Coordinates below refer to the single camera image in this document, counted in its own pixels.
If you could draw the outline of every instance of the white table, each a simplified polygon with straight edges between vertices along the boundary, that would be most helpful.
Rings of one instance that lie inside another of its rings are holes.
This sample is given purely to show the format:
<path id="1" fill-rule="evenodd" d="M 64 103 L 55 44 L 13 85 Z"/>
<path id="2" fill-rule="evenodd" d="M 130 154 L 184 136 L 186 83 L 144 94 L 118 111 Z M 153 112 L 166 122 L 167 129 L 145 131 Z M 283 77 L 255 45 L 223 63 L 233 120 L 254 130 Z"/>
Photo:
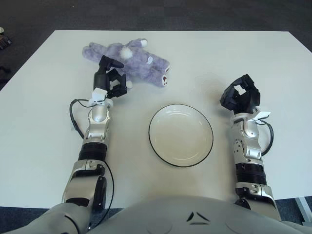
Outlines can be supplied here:
<path id="1" fill-rule="evenodd" d="M 264 165 L 275 199 L 312 195 L 312 53 L 290 33 L 55 31 L 0 92 L 0 206 L 60 203 L 82 143 L 69 103 L 91 96 L 98 69 L 81 50 L 91 41 L 108 45 L 136 38 L 147 38 L 146 50 L 168 59 L 172 68 L 167 87 L 136 80 L 127 95 L 114 99 L 107 157 L 116 184 L 113 208 L 162 195 L 236 200 L 230 111 L 219 99 L 244 74 L 260 90 L 261 106 L 272 112 L 274 144 Z M 198 109 L 212 126 L 213 149 L 194 167 L 166 164 L 149 143 L 153 114 L 171 103 Z M 74 108 L 83 130 L 87 112 Z M 264 146 L 268 132 L 261 131 Z"/>

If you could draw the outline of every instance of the gray carpet floor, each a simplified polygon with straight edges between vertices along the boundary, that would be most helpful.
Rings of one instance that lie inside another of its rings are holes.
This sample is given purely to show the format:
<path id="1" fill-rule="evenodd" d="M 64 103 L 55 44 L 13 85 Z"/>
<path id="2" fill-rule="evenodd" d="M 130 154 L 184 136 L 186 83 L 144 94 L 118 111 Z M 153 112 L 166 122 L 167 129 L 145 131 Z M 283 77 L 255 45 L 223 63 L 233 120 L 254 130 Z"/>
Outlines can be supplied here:
<path id="1" fill-rule="evenodd" d="M 1 79 L 10 79 L 54 30 L 289 31 L 312 51 L 312 1 L 1 0 L 0 27 L 13 41 L 0 51 L 0 66 L 12 70 L 0 71 L 1 89 Z M 311 206 L 311 197 L 307 200 Z M 277 205 L 283 220 L 301 223 L 294 199 L 279 200 Z M 0 207 L 0 233 L 26 225 L 43 212 Z"/>

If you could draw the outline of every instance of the robot forearm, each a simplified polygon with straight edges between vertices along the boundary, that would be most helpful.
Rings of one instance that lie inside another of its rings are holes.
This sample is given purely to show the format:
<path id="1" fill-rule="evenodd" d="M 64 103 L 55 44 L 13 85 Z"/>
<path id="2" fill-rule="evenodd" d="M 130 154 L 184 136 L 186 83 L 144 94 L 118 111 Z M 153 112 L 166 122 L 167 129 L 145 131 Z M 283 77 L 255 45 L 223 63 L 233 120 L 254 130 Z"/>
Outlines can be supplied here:
<path id="1" fill-rule="evenodd" d="M 241 85 L 246 92 L 239 95 L 235 86 Z M 231 129 L 233 155 L 236 167 L 237 205 L 280 220 L 272 190 L 267 185 L 258 143 L 258 124 L 271 112 L 259 107 L 260 93 L 248 75 L 234 81 L 221 99 L 221 105 L 233 111 Z"/>
<path id="2" fill-rule="evenodd" d="M 113 106 L 109 99 L 127 93 L 126 76 L 120 76 L 115 69 L 123 64 L 103 56 L 99 70 L 94 76 L 94 90 L 89 103 L 89 128 L 85 135 L 77 126 L 70 105 L 70 116 L 75 129 L 83 137 L 78 161 L 74 163 L 71 175 L 64 190 L 62 203 L 27 226 L 12 231 L 12 234 L 84 234 L 88 231 L 91 213 L 105 208 L 106 178 L 105 159 L 108 142 L 108 124 L 111 119 L 108 109 Z M 117 79 L 119 85 L 110 89 L 110 81 Z"/>

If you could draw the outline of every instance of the stuffed animal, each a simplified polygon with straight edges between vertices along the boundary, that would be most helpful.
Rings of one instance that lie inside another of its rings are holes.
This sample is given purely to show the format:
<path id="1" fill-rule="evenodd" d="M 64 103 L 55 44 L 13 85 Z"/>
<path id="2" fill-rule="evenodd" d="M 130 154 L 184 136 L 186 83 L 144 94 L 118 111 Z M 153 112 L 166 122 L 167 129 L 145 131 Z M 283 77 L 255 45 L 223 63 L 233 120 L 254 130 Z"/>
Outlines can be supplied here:
<path id="1" fill-rule="evenodd" d="M 115 59 L 124 64 L 124 68 L 117 68 L 120 75 L 126 74 L 127 87 L 132 88 L 132 77 L 151 82 L 157 86 L 167 85 L 166 73 L 169 70 L 169 62 L 143 49 L 147 46 L 147 39 L 136 39 L 128 44 L 114 43 L 107 47 L 91 42 L 85 46 L 82 55 L 99 63 L 103 55 Z"/>

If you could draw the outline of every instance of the white plate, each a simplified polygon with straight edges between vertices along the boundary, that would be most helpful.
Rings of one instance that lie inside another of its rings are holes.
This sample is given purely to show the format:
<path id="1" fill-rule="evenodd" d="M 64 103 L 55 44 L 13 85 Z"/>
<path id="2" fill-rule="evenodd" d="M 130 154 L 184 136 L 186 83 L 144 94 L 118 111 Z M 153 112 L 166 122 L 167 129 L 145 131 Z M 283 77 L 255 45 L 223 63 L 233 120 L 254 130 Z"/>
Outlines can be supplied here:
<path id="1" fill-rule="evenodd" d="M 152 118 L 149 138 L 155 153 L 177 167 L 203 161 L 213 146 L 210 123 L 198 110 L 186 105 L 169 105 Z"/>

